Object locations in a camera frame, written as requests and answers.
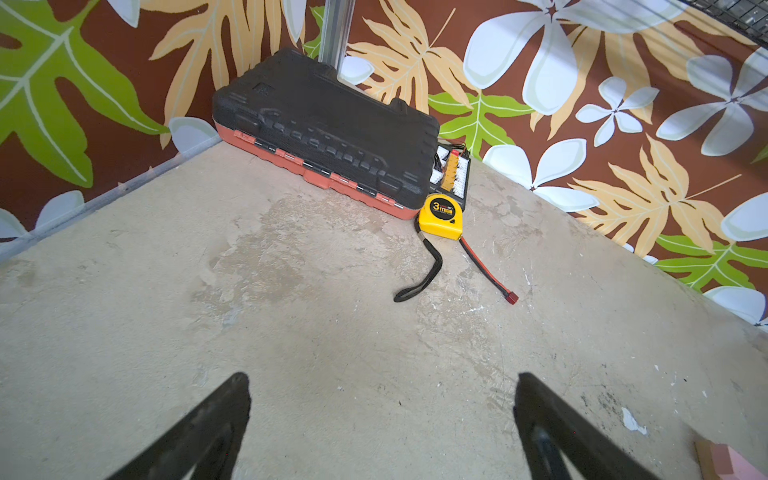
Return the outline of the pink wood block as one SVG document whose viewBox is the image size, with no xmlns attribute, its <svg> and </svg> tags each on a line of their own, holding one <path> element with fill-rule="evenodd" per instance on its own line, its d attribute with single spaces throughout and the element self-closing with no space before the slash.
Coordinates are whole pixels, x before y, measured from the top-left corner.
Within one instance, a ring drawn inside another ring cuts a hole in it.
<svg viewBox="0 0 768 480">
<path fill-rule="evenodd" d="M 727 444 L 697 440 L 694 447 L 704 480 L 767 480 L 767 475 Z"/>
</svg>

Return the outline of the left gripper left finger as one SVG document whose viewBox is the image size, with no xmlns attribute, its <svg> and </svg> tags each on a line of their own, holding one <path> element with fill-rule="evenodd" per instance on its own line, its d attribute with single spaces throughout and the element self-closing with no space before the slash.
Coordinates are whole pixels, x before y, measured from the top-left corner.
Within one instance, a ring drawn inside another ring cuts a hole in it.
<svg viewBox="0 0 768 480">
<path fill-rule="evenodd" d="M 249 378 L 237 372 L 113 479 L 230 479 L 251 408 Z"/>
</svg>

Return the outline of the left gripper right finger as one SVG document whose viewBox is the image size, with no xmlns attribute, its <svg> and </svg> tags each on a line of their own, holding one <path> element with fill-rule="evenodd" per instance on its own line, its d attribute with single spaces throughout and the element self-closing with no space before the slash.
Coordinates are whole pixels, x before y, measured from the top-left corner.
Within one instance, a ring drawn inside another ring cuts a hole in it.
<svg viewBox="0 0 768 480">
<path fill-rule="evenodd" d="M 513 414 L 533 479 L 569 479 L 565 459 L 586 479 L 656 477 L 530 372 L 518 376 Z"/>
</svg>

